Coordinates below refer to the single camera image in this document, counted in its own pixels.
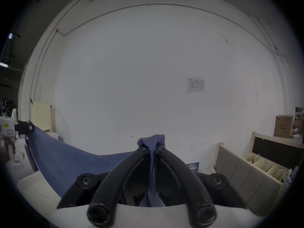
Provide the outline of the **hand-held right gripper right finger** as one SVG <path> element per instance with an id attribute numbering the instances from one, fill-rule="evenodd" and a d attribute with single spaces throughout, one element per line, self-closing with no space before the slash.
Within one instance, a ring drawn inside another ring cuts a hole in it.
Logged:
<path id="1" fill-rule="evenodd" d="M 186 204 L 192 227 L 213 224 L 215 205 L 247 209 L 224 175 L 192 171 L 161 144 L 155 150 L 155 192 L 164 206 Z"/>

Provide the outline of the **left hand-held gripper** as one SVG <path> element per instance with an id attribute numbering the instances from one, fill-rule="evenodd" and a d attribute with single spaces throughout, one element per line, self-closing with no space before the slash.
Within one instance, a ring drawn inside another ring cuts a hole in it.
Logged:
<path id="1" fill-rule="evenodd" d="M 15 159 L 15 154 L 13 147 L 1 143 L 1 156 L 4 153 L 5 156 L 9 156 L 10 165 L 12 169 L 24 169 L 22 162 L 24 161 L 24 139 L 20 139 L 17 133 L 17 110 L 14 108 L 11 117 L 1 116 L 0 118 L 0 130 L 1 130 L 1 140 L 10 139 L 13 143 L 17 141 L 17 159 Z M 34 132 L 35 126 L 31 121 L 23 122 L 23 134 L 29 134 Z"/>

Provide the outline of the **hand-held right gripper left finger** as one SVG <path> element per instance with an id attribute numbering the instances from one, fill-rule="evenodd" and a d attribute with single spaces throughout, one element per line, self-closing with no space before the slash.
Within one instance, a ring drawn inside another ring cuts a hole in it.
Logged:
<path id="1" fill-rule="evenodd" d="M 89 205 L 88 221 L 96 227 L 111 227 L 117 204 L 139 206 L 148 188 L 149 150 L 139 147 L 109 172 L 79 175 L 57 209 Z"/>

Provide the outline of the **person's left hand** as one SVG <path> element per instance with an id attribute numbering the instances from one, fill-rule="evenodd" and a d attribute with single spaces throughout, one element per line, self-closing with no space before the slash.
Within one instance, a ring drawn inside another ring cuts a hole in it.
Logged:
<path id="1" fill-rule="evenodd" d="M 3 139 L 3 144 L 1 147 L 1 159 L 3 161 L 4 164 L 6 164 L 8 161 L 10 161 L 10 156 L 9 156 L 9 145 L 12 146 L 12 150 L 13 150 L 13 154 L 16 153 L 16 148 L 15 148 L 15 144 L 13 141 L 11 141 L 9 138 L 4 138 Z"/>

